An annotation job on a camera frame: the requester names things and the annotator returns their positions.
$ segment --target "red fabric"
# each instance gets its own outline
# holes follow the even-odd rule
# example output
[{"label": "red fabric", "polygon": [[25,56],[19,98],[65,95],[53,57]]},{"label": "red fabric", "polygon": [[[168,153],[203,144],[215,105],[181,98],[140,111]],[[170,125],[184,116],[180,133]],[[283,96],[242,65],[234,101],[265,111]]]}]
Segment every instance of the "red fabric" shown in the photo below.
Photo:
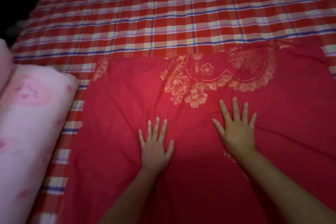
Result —
[{"label": "red fabric", "polygon": [[103,216],[140,170],[138,129],[146,131],[156,116],[168,119],[165,148],[174,139],[175,152],[142,223],[281,222],[211,122],[223,121],[218,101],[231,112],[234,96],[241,108],[249,102],[250,115],[258,113],[256,148],[336,210],[336,85],[312,42],[259,42],[169,60],[111,58],[87,90],[62,223]]}]

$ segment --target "checkered bedsheet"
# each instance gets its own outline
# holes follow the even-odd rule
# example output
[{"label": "checkered bedsheet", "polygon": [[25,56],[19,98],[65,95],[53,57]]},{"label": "checkered bedsheet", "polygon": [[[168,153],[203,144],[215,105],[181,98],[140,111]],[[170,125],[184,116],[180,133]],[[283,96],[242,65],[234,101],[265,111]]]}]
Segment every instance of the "checkered bedsheet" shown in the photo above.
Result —
[{"label": "checkered bedsheet", "polygon": [[102,57],[169,58],[319,35],[336,77],[335,13],[335,0],[41,0],[12,47],[15,60],[72,73],[81,85],[32,222],[55,223],[62,209],[70,140],[82,125],[83,93]]}]

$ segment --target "pink pillow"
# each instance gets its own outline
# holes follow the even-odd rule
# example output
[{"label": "pink pillow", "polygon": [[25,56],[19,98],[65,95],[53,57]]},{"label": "pink pillow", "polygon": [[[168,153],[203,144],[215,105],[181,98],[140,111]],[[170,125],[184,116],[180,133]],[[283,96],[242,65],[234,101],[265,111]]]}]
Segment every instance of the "pink pillow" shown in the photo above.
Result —
[{"label": "pink pillow", "polygon": [[9,51],[6,42],[0,39],[0,94],[11,75],[13,67],[12,54]]}]

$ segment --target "bed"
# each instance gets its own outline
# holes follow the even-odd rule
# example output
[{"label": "bed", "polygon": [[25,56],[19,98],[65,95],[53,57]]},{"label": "bed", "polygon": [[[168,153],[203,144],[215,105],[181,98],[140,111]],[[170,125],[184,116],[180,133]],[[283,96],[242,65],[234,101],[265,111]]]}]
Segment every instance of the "bed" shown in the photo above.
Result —
[{"label": "bed", "polygon": [[336,77],[335,12],[335,0],[41,0],[12,47],[15,61],[53,66],[81,83],[30,221],[56,223],[62,210],[70,141],[104,57],[170,58],[318,35]]}]

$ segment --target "finger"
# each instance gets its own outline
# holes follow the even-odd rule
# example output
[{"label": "finger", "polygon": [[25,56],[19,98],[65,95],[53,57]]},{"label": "finger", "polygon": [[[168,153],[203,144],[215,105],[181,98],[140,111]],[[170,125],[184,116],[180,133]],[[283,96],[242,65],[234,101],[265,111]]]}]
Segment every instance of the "finger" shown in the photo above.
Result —
[{"label": "finger", "polygon": [[254,114],[252,115],[251,120],[250,120],[250,127],[253,128],[253,129],[254,129],[254,124],[255,124],[255,120],[256,120],[256,119],[257,119],[257,114],[254,113]]},{"label": "finger", "polygon": [[165,119],[162,124],[161,132],[160,132],[159,140],[158,140],[160,143],[163,143],[165,141],[166,129],[167,129],[167,119]]},{"label": "finger", "polygon": [[248,124],[247,119],[248,119],[248,112],[249,112],[249,104],[244,103],[244,109],[243,109],[243,114],[241,115],[241,120],[245,123]]},{"label": "finger", "polygon": [[147,128],[147,139],[146,142],[150,142],[152,140],[152,122],[151,120],[148,121],[148,128]]},{"label": "finger", "polygon": [[159,126],[160,126],[160,118],[156,117],[155,119],[155,125],[154,125],[154,130],[153,130],[153,136],[152,140],[157,141],[158,135],[159,135]]},{"label": "finger", "polygon": [[144,137],[142,136],[142,130],[141,129],[139,129],[139,138],[140,138],[141,147],[143,147],[145,145],[145,140],[144,140]]},{"label": "finger", "polygon": [[225,123],[226,122],[232,122],[232,119],[231,119],[231,116],[225,106],[225,103],[223,100],[220,100],[219,101],[219,105],[220,105],[220,109],[222,110],[222,114],[223,114],[223,117],[224,117],[224,120],[225,120]]},{"label": "finger", "polygon": [[222,127],[221,123],[218,120],[216,120],[216,119],[212,119],[212,122],[215,125],[218,133],[221,135],[222,138],[224,138],[225,130]]},{"label": "finger", "polygon": [[169,143],[169,148],[166,152],[166,162],[169,163],[171,160],[171,157],[173,156],[175,150],[175,146],[174,146],[174,140],[171,140]]},{"label": "finger", "polygon": [[232,109],[233,109],[233,120],[240,120],[239,108],[238,108],[238,99],[234,97],[232,99]]}]

